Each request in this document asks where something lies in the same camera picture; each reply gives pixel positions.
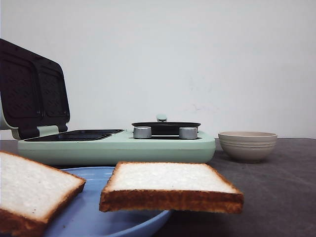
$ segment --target dark table surface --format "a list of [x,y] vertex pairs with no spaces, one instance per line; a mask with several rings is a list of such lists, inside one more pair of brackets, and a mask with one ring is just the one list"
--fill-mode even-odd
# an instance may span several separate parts
[[[17,141],[0,148],[17,153]],[[209,164],[244,193],[242,214],[174,211],[155,237],[316,236],[316,139],[278,139],[257,164],[231,161],[216,140]]]

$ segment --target bread crust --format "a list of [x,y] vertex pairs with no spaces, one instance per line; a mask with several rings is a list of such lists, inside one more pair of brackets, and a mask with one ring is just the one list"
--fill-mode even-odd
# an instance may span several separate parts
[[222,213],[241,213],[243,207],[243,193],[233,186],[226,178],[215,171],[223,182],[230,185],[235,193],[194,190],[117,190],[110,189],[116,170],[124,163],[119,162],[111,178],[101,192],[99,210],[116,211],[120,209],[147,210],[191,210]]
[[17,237],[40,237],[43,235],[48,224],[67,206],[69,202],[79,193],[83,191],[86,180],[84,178],[78,177],[74,174],[70,174],[66,171],[56,169],[54,167],[42,164],[40,162],[24,158],[9,152],[0,151],[1,153],[6,153],[12,156],[26,159],[30,162],[34,162],[43,165],[47,168],[57,170],[58,172],[66,173],[67,175],[72,175],[78,179],[81,179],[81,183],[75,189],[69,190],[63,198],[57,203],[48,214],[38,220],[30,217],[22,216],[18,213],[13,213],[5,209],[0,208],[0,233],[8,233],[12,236]]

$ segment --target bread slice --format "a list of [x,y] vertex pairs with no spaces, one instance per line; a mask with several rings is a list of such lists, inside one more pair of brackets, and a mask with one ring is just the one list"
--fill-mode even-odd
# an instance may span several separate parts
[[40,237],[85,185],[85,179],[0,152],[0,233]]
[[191,210],[241,213],[243,193],[200,163],[119,162],[100,197],[100,211]]

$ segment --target ceramic bowl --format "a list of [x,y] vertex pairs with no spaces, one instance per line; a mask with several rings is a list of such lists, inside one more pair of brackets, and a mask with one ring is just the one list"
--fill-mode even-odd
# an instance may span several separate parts
[[246,163],[257,163],[264,159],[277,142],[277,135],[267,132],[221,132],[218,137],[226,154]]

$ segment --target sandwich maker lid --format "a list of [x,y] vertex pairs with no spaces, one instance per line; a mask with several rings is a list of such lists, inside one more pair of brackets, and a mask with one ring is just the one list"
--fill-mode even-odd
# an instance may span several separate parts
[[39,126],[67,131],[70,111],[60,65],[3,39],[0,96],[5,122],[21,139],[38,137]]

